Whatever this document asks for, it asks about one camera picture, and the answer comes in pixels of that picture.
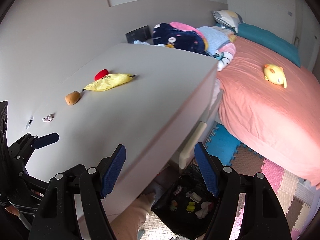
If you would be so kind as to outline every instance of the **trash can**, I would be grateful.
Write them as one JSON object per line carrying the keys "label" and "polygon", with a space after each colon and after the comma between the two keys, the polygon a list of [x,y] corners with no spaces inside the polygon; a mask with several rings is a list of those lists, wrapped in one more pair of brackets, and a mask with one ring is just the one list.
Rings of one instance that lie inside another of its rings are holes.
{"label": "trash can", "polygon": [[207,231],[217,202],[207,190],[199,167],[192,164],[154,204],[152,211],[173,233],[193,240]]}

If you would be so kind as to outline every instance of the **white door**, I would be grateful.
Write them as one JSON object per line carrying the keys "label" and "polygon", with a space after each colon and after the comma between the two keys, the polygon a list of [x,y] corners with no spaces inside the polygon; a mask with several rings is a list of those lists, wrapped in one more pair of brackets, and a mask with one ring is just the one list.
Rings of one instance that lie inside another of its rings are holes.
{"label": "white door", "polygon": [[302,18],[301,30],[297,28],[297,37],[300,39],[298,46],[300,61],[302,66],[312,71],[320,47],[320,24],[305,0],[296,2],[300,3],[302,8],[302,14],[297,15],[298,18]]}

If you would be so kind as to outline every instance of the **pink bed sheet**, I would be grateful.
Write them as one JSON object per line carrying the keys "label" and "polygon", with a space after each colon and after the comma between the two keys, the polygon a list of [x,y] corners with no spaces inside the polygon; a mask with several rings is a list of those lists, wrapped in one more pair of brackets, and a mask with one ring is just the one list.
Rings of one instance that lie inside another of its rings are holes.
{"label": "pink bed sheet", "polygon": [[[274,51],[244,38],[217,73],[224,94],[219,115],[244,144],[320,188],[320,84]],[[283,67],[288,86],[264,79],[263,66]]]}

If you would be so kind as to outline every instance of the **folded blanket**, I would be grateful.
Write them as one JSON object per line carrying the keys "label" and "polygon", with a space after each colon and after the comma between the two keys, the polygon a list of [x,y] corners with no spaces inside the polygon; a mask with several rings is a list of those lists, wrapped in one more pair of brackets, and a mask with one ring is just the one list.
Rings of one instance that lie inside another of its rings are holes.
{"label": "folded blanket", "polygon": [[202,53],[205,44],[195,31],[181,31],[168,23],[159,23],[153,29],[153,43],[164,44],[166,47]]}
{"label": "folded blanket", "polygon": [[177,30],[180,30],[180,31],[194,31],[194,32],[196,32],[202,38],[202,40],[204,42],[204,50],[208,49],[209,45],[208,45],[207,39],[201,33],[201,31],[197,30],[196,28],[194,28],[194,27],[192,27],[190,25],[187,25],[187,24],[184,24],[184,23],[180,23],[180,22],[171,22],[170,25],[173,28],[176,28]]}
{"label": "folded blanket", "polygon": [[220,47],[230,42],[228,36],[211,27],[203,26],[197,30],[199,30],[207,39],[209,44],[207,52],[210,55],[214,55]]}
{"label": "folded blanket", "polygon": [[222,28],[219,26],[212,26],[211,28],[213,28],[217,31],[221,31],[222,33],[227,35],[230,42],[235,42],[235,40],[237,39],[237,36],[235,36],[235,32],[230,29]]}

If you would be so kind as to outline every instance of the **light blue blanket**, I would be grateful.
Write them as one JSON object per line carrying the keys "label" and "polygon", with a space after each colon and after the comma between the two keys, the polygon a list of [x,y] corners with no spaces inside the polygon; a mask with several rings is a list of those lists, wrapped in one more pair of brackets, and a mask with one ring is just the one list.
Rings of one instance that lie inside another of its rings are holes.
{"label": "light blue blanket", "polygon": [[230,42],[229,38],[224,33],[211,27],[203,26],[197,30],[199,30],[207,39],[209,45],[207,52],[210,55],[214,55],[219,48]]}

